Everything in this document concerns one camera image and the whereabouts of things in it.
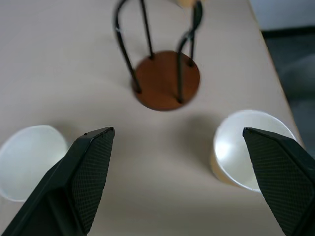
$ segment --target round wooden base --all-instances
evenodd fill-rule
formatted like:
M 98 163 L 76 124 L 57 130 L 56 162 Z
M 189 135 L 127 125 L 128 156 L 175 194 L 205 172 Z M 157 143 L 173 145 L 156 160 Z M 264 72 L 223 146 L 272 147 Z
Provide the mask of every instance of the round wooden base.
M 196 94 L 200 74 L 197 65 L 193 62 L 188 65 L 189 57 L 183 59 L 183 103 L 178 98 L 177 53 L 162 51 L 154 54 L 154 58 L 145 58 L 135 70 L 136 77 L 142 89 L 136 93 L 137 99 L 146 107 L 157 111 L 178 109 L 187 104 Z

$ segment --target black metal rod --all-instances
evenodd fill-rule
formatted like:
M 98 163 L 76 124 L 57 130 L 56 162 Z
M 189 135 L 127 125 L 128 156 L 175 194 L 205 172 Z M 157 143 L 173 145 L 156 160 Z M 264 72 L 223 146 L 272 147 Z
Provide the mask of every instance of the black metal rod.
M 196 24 L 196 8 L 193 7 L 192 9 L 192 27 L 194 27 L 194 25 Z M 194 46 L 195 46 L 195 32 L 193 32 L 193 35 L 191 37 L 191 40 L 190 40 L 190 59 L 189 59 L 189 63 L 188 65 L 189 66 L 193 66 L 193 52 L 194 52 Z
M 140 0 L 140 4 L 141 4 L 141 10 L 142 10 L 142 17 L 143 17 L 143 21 L 144 21 L 144 26 L 145 26 L 145 30 L 146 30 L 147 41 L 148 41 L 149 50 L 150 50 L 150 58 L 153 59 L 154 53 L 153 53 L 153 50 L 152 50 L 150 31 L 149 31 L 149 24 L 148 24 L 148 16 L 147 16 L 147 10 L 146 10 L 146 6 L 144 4 L 144 0 Z
M 139 85 L 139 82 L 137 80 L 137 77 L 134 73 L 134 69 L 131 65 L 131 62 L 129 60 L 129 57 L 128 57 L 128 54 L 127 54 L 127 51 L 126 51 L 126 48 L 124 46 L 124 41 L 123 41 L 123 37 L 122 37 L 122 33 L 121 33 L 121 28 L 119 26 L 119 12 L 123 6 L 123 4 L 125 4 L 127 0 L 121 0 L 118 4 L 117 4 L 117 7 L 115 9 L 115 13 L 114 13 L 114 20 L 115 20 L 115 25 L 114 25 L 114 31 L 116 32 L 116 36 L 117 36 L 117 40 L 118 40 L 118 44 L 119 44 L 119 47 L 123 53 L 123 56 L 125 58 L 125 61 L 126 61 L 126 64 L 127 64 L 127 67 L 128 67 L 128 70 L 131 74 L 131 77 L 133 79 L 133 82 L 134 82 L 134 85 L 135 85 L 135 90 L 137 93 L 141 93 L 141 87 Z
M 183 103 L 184 97 L 183 97 L 183 70 L 182 70 L 182 50 L 188 39 L 192 39 L 194 37 L 196 29 L 199 27 L 202 19 L 202 4 L 201 1 L 197 1 L 194 5 L 194 24 L 192 28 L 186 32 L 182 40 L 179 43 L 178 49 L 177 49 L 177 80 L 178 80 L 178 98 L 177 101 L 179 103 Z

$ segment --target paper cup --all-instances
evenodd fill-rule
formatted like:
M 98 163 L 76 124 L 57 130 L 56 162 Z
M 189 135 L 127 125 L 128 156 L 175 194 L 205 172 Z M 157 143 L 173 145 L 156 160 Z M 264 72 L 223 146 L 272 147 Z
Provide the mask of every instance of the paper cup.
M 239 111 L 226 118 L 217 128 L 213 140 L 210 165 L 222 182 L 260 192 L 243 129 L 257 128 L 295 139 L 292 132 L 277 118 L 260 111 Z
M 0 149 L 0 194 L 23 202 L 68 149 L 63 136 L 47 125 L 22 129 Z

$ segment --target white wall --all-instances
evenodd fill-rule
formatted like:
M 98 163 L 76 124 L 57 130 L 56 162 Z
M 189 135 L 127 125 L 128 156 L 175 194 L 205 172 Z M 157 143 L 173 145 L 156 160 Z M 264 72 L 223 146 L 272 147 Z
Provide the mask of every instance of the white wall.
M 315 0 L 250 0 L 262 30 L 315 25 Z

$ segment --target table surface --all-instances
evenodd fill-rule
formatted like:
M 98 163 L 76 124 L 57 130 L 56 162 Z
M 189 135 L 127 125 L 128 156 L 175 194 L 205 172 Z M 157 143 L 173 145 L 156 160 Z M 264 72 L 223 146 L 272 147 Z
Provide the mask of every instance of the table surface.
M 216 127 L 237 110 L 266 111 L 300 140 L 249 3 L 204 2 L 199 91 L 185 107 L 158 112 L 130 89 L 113 34 L 115 2 L 1 1 L 0 143 L 31 125 L 55 126 L 69 142 L 115 127 L 91 236 L 283 236 L 260 194 L 219 182 L 208 165 Z M 174 50 L 190 11 L 170 0 L 147 7 L 154 50 Z M 121 18 L 136 65 L 148 55 L 139 2 L 129 1 Z M 1 202 L 0 232 L 21 207 Z

